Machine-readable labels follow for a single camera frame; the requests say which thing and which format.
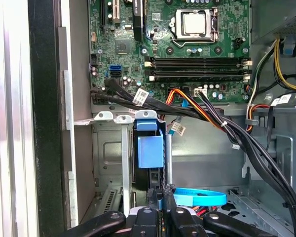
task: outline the capacitor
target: capacitor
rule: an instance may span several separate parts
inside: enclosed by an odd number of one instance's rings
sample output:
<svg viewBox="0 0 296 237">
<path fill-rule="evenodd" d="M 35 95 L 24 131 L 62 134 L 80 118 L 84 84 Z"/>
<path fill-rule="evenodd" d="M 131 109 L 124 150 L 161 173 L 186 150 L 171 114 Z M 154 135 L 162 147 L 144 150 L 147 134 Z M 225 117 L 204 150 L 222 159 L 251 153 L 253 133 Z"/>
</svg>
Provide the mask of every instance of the capacitor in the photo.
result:
<svg viewBox="0 0 296 237">
<path fill-rule="evenodd" d="M 112 20 L 113 20 L 113 16 L 112 16 L 112 14 L 109 14 L 109 15 L 108 15 L 108 19 L 109 19 L 109 21 L 112 21 Z"/>
<path fill-rule="evenodd" d="M 110 11 L 112 11 L 112 2 L 111 2 L 111 1 L 108 2 L 108 9 L 109 9 Z"/>
<path fill-rule="evenodd" d="M 150 31 L 150 38 L 153 38 L 153 36 L 154 36 L 154 30 L 151 30 Z"/>
</svg>

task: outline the black plastic clip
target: black plastic clip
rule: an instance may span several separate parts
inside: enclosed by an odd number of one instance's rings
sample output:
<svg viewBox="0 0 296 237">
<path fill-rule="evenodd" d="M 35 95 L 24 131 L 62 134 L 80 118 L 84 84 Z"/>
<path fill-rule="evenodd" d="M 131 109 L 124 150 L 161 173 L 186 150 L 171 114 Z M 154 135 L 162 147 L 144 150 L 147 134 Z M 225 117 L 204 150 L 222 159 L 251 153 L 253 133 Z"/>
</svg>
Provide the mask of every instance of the black plastic clip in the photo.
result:
<svg viewBox="0 0 296 237">
<path fill-rule="evenodd" d="M 284 202 L 284 203 L 283 203 L 283 207 L 284 207 L 284 208 L 293 209 L 293 208 L 296 208 L 296 204 L 294 204 L 294 205 L 289 205 L 289 204 L 287 204 L 286 202 Z"/>
</svg>

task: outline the barcode label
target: barcode label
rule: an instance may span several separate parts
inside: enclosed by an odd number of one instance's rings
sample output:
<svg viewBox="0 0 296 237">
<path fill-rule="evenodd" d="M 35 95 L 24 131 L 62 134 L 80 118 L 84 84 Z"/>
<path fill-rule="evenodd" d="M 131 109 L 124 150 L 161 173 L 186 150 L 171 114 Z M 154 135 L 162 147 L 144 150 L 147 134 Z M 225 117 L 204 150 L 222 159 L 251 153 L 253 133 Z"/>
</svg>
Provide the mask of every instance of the barcode label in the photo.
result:
<svg viewBox="0 0 296 237">
<path fill-rule="evenodd" d="M 137 90 L 137 93 L 136 93 L 134 99 L 133 99 L 133 103 L 135 105 L 138 105 L 138 106 L 143 106 L 143 104 L 146 101 L 148 95 L 149 95 L 149 92 L 139 88 Z"/>
<path fill-rule="evenodd" d="M 131 113 L 131 114 L 136 114 L 137 110 L 129 109 L 128 112 Z"/>
<path fill-rule="evenodd" d="M 290 98 L 291 98 L 291 94 L 288 94 L 288 95 L 283 95 L 280 100 L 277 102 L 277 104 L 286 104 L 289 102 Z"/>
<path fill-rule="evenodd" d="M 236 150 L 240 150 L 240 146 L 236 144 L 232 144 L 232 148 Z"/>
<path fill-rule="evenodd" d="M 271 106 L 276 106 L 279 101 L 280 101 L 280 98 L 273 100 Z"/>
<path fill-rule="evenodd" d="M 185 127 L 182 126 L 180 123 L 178 122 L 173 122 L 172 127 L 171 127 L 172 131 L 175 131 L 177 134 L 179 134 L 181 137 L 184 134 L 185 131 Z"/>
</svg>

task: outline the ventilation slot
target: ventilation slot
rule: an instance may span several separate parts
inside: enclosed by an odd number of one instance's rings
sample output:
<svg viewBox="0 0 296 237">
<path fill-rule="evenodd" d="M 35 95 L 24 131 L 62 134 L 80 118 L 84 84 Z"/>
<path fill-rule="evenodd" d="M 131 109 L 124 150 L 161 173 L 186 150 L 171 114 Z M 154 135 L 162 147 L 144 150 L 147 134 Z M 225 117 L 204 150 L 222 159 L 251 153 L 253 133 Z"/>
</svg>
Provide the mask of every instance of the ventilation slot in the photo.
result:
<svg viewBox="0 0 296 237">
<path fill-rule="evenodd" d="M 115 196 L 115 192 L 116 192 L 115 190 L 111 190 L 108 201 L 107 201 L 107 204 L 105 205 L 103 213 L 106 213 L 106 212 L 111 210 L 113 199 L 114 199 L 114 196 Z"/>
</svg>

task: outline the yellow wire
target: yellow wire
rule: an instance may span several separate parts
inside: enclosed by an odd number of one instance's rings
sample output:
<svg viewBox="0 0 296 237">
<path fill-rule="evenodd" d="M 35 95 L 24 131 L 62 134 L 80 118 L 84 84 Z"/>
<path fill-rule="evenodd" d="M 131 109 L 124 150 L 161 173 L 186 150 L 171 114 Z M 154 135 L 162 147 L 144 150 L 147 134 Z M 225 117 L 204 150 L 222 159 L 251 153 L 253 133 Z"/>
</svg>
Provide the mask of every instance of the yellow wire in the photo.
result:
<svg viewBox="0 0 296 237">
<path fill-rule="evenodd" d="M 287 87 L 290 87 L 291 89 L 296 90 L 296 85 L 291 84 L 289 82 L 287 82 L 282 74 L 281 71 L 281 66 L 280 66 L 280 39 L 277 40 L 276 44 L 275 44 L 275 49 L 274 49 L 274 60 L 275 60 L 275 68 L 277 71 L 277 74 L 279 75 L 280 80 L 283 82 L 283 84 L 285 84 Z"/>
</svg>

